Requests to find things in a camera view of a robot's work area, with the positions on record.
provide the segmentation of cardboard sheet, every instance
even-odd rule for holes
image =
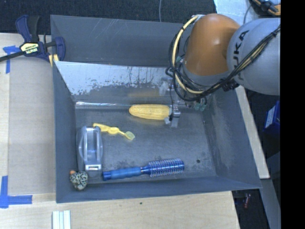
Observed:
[[[228,16],[240,25],[256,20],[260,16],[250,7],[249,0],[214,0],[217,13]]]
[[[53,99],[49,63],[24,56],[11,60],[9,195],[55,191]]]

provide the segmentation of brush handle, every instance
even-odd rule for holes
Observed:
[[[103,180],[123,179],[127,177],[137,177],[142,175],[140,167],[131,167],[125,169],[111,170],[103,172]]]

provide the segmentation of black floor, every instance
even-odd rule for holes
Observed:
[[[216,12],[213,0],[0,0],[0,32],[16,32],[15,20],[23,15],[41,17],[38,33],[50,34],[50,15],[72,15],[111,19],[159,21],[185,23],[194,14]],[[247,92],[249,104],[254,115],[259,137],[266,158],[280,151],[279,138],[263,132],[266,112],[271,109],[278,96],[268,96],[251,91]],[[278,200],[281,201],[280,178],[274,180]],[[258,190],[234,193],[236,211],[241,229],[269,229]],[[248,208],[244,208],[244,196],[250,194]]]

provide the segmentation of blue tape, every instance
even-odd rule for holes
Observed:
[[[8,208],[9,205],[32,204],[33,195],[8,196],[8,176],[2,177],[0,208]]]
[[[4,47],[3,50],[6,52],[7,55],[15,52],[20,52],[20,49],[16,46],[8,46]],[[10,60],[6,61],[6,74],[10,73]]]

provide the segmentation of corn cob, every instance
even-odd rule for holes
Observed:
[[[129,108],[129,113],[139,118],[163,120],[170,115],[170,108],[163,104],[136,104]]]

